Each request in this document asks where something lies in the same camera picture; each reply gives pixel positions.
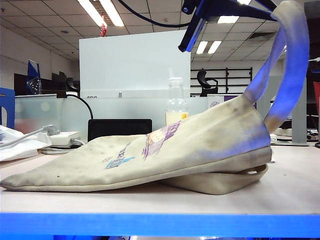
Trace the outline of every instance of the black chair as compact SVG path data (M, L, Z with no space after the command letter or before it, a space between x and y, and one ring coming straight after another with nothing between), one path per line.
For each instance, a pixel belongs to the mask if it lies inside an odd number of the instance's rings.
M206 74L207 72L205 70L200 70L196 75L196 79L202 87L200 97L206 97L208 94L218 93L218 81L213 77L206 77ZM215 87L211 88L213 85L210 85L207 81L215 81Z

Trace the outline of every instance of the red decoration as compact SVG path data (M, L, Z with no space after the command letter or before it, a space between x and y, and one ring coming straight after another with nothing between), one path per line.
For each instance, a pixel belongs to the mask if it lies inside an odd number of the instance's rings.
M107 34L107 26L105 26L104 24L102 24L101 26L101 31L100 31L100 37L105 37Z

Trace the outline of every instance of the white table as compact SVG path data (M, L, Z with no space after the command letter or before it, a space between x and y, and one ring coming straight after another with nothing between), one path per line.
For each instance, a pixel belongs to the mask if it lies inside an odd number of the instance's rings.
M275 163L257 183L207 195L158 183L89 192L1 188L4 234L96 236L320 237L320 149L273 146ZM1 163L1 179L54 156Z

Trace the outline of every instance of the ceiling light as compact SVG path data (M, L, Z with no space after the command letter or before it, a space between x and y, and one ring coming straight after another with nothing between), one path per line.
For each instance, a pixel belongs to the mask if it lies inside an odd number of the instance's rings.
M222 41L214 41L208 51L208 54L214 54L221 43Z
M237 0L240 4L245 4L245 5L248 5L251 0Z
M204 50L207 46L207 41L201 41L199 46L198 46L198 49L196 50L196 53L197 54L203 54L204 53Z
M107 26L106 22L103 20L102 16L98 13L96 8L92 5L92 3L89 0L78 0L78 2L81 4L81 6L84 8L84 10L89 14L89 16L92 18L92 20L101 27L102 24Z
M124 22L110 0L100 0L100 3L115 26L124 26Z
M234 24L239 16L221 16L219 17L218 24Z

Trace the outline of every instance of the plastic bottle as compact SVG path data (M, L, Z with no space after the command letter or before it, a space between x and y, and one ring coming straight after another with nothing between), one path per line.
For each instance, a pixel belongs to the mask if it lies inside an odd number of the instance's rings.
M176 123L188 117L188 103L184 99L183 79L169 78L169 99L165 108L165 125Z

